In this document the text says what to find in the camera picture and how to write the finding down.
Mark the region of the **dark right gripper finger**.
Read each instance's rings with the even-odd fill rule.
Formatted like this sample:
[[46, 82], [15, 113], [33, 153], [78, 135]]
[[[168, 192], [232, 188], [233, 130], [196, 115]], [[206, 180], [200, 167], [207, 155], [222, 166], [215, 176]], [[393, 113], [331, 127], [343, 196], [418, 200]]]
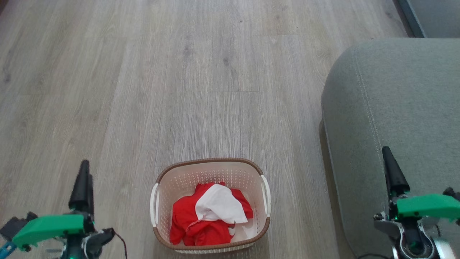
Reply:
[[383, 146], [385, 179], [388, 197], [398, 197], [410, 192], [410, 186], [389, 146]]

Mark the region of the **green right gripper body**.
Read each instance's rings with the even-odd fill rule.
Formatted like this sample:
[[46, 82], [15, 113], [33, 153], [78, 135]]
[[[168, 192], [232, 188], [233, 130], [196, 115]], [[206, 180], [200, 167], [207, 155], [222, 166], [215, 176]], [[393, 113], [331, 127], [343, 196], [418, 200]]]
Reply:
[[459, 201], [442, 194], [401, 196], [373, 215], [373, 225], [390, 239], [393, 259], [458, 259], [446, 239], [427, 233], [439, 219], [458, 221]]

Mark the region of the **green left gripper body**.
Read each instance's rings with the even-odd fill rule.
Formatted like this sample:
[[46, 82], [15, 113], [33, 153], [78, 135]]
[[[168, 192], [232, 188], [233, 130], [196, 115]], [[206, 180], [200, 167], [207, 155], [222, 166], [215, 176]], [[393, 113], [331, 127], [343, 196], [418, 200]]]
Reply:
[[96, 231], [87, 213], [47, 215], [32, 219], [13, 236], [13, 244], [22, 251], [50, 239], [63, 243], [61, 259], [98, 259], [102, 248], [116, 233], [113, 228]]

